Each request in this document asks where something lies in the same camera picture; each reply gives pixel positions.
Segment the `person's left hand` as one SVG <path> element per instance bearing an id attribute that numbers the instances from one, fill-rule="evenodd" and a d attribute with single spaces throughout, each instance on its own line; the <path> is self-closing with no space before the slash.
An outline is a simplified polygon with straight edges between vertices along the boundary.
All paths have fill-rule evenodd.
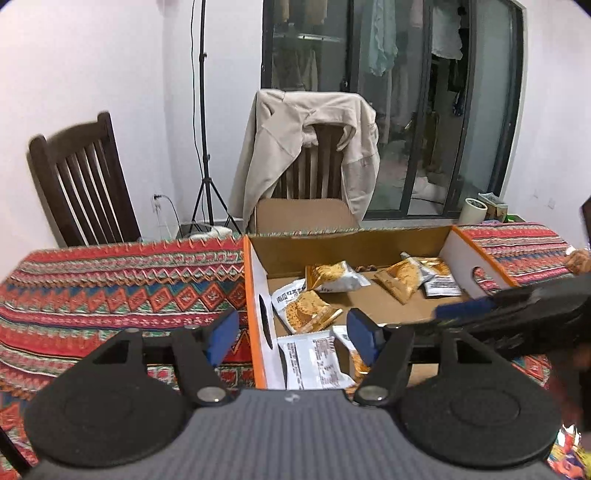
<path id="1" fill-rule="evenodd" d="M 586 249 L 573 250 L 565 261 L 565 267 L 573 275 L 582 275 L 591 272 L 591 253 Z"/>

